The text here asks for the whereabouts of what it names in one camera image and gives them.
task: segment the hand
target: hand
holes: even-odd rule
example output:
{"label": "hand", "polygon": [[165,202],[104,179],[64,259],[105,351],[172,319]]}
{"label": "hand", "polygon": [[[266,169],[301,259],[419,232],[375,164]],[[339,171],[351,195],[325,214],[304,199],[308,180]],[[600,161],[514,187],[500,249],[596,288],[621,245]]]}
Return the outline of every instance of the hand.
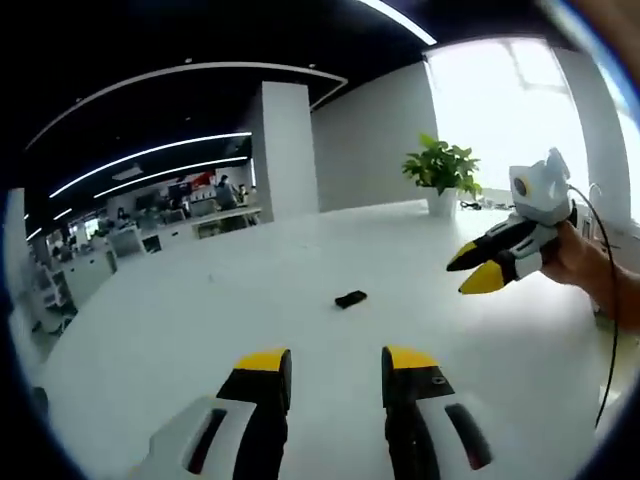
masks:
{"label": "hand", "polygon": [[550,255],[543,255],[542,273],[551,280],[569,285],[582,285],[592,261],[595,247],[584,239],[569,222],[557,225],[559,248]]}

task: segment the potted plant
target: potted plant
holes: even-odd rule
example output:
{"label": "potted plant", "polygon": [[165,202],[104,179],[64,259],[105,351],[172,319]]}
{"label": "potted plant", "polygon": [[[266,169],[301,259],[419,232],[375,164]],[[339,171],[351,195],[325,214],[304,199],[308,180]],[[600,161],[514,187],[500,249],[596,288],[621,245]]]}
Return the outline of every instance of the potted plant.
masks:
{"label": "potted plant", "polygon": [[471,149],[438,141],[420,134],[420,153],[408,153],[409,159],[402,165],[402,173],[414,179],[416,186],[426,189],[429,214],[436,217],[453,217],[456,211],[458,191],[476,198],[482,187],[473,179],[478,170],[477,158],[471,157]]}

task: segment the black cable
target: black cable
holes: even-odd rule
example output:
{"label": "black cable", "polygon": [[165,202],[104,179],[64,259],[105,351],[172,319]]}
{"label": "black cable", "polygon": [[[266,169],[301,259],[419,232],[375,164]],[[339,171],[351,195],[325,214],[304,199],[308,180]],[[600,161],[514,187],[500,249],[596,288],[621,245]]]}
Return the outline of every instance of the black cable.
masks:
{"label": "black cable", "polygon": [[582,197],[582,199],[587,203],[589,210],[593,213],[596,222],[598,222],[598,226],[600,227],[600,231],[602,232],[602,236],[604,238],[604,245],[607,248],[607,254],[609,256],[609,266],[611,267],[611,289],[613,291],[613,316],[611,320],[613,321],[613,348],[611,351],[611,364],[609,365],[609,378],[607,379],[607,386],[604,390],[604,397],[602,398],[602,404],[600,405],[600,410],[598,411],[598,416],[596,417],[596,427],[598,426],[598,422],[600,422],[600,417],[602,416],[602,412],[604,411],[605,404],[607,403],[607,397],[609,396],[609,390],[611,389],[611,380],[613,380],[613,369],[616,365],[616,351],[618,350],[618,307],[619,307],[619,296],[618,296],[618,276],[616,272],[616,264],[613,261],[613,253],[611,252],[611,244],[609,243],[609,237],[607,237],[607,232],[604,229],[604,225],[596,212],[596,209],[593,208],[593,205],[589,201],[584,194],[578,190],[576,187],[569,185],[569,189],[576,192],[578,195]]}

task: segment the green leaves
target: green leaves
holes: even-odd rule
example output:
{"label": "green leaves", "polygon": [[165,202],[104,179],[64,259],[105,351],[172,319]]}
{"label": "green leaves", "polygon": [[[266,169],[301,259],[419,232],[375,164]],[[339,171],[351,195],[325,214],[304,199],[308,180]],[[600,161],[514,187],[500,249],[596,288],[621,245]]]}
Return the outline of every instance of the green leaves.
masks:
{"label": "green leaves", "polygon": [[420,134],[420,153],[408,153],[402,165],[402,173],[414,179],[418,187],[435,187],[438,195],[446,188],[458,188],[475,196],[482,187],[475,183],[473,172],[478,171],[477,158],[469,158],[472,150],[458,145],[449,147],[447,142],[438,141],[424,133]]}

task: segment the white flower pot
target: white flower pot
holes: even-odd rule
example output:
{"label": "white flower pot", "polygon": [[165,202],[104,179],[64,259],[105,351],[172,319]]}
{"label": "white flower pot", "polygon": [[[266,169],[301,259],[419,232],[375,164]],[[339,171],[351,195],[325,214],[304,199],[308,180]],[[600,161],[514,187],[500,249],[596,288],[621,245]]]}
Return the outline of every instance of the white flower pot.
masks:
{"label": "white flower pot", "polygon": [[456,216],[458,209],[457,188],[445,188],[442,195],[438,195],[438,190],[434,187],[428,187],[425,190],[429,204],[429,215],[439,218],[454,218]]}

